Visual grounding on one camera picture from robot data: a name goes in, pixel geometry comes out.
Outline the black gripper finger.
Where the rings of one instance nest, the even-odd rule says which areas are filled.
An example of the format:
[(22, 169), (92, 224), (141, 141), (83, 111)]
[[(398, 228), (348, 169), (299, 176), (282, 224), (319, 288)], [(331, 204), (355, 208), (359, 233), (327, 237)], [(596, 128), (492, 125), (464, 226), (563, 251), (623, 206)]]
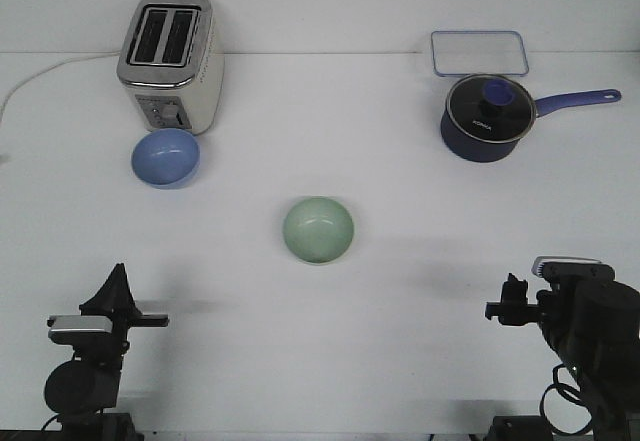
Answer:
[(117, 263), (97, 293), (79, 305), (82, 315), (141, 317), (130, 291), (126, 268)]
[(501, 302), (507, 305), (526, 306), (528, 304), (527, 294), (528, 282), (509, 273), (502, 286)]

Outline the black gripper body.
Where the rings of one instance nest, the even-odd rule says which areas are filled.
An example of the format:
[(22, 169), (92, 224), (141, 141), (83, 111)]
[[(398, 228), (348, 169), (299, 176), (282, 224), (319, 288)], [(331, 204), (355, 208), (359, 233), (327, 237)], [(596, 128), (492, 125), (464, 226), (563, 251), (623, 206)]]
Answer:
[(555, 290), (540, 290), (536, 294), (536, 302), (526, 306), (507, 305), (501, 302), (488, 302), (485, 317), (496, 318), (505, 326), (524, 326), (536, 323), (542, 329), (567, 329), (573, 314), (574, 287), (557, 286)]
[(93, 335), (71, 346), (76, 356), (121, 356), (129, 349), (128, 332), (132, 328), (164, 328), (169, 324), (166, 314), (142, 314), (141, 317), (108, 317), (113, 323), (110, 335)]

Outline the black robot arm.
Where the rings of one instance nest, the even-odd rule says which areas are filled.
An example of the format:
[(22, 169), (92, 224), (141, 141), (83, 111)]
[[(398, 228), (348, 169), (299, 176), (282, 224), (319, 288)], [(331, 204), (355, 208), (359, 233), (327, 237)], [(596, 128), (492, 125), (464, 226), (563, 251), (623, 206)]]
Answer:
[(74, 315), (51, 315), (48, 338), (69, 346), (70, 360), (48, 376), (44, 400), (55, 413), (60, 440), (143, 440), (132, 416), (115, 412), (132, 328), (165, 328), (166, 314), (145, 314), (131, 293), (125, 265), (117, 263), (96, 294)]
[(509, 275), (485, 317), (535, 323), (579, 387), (597, 440), (639, 438), (639, 292), (607, 265), (547, 267), (551, 286), (527, 302), (528, 284)]

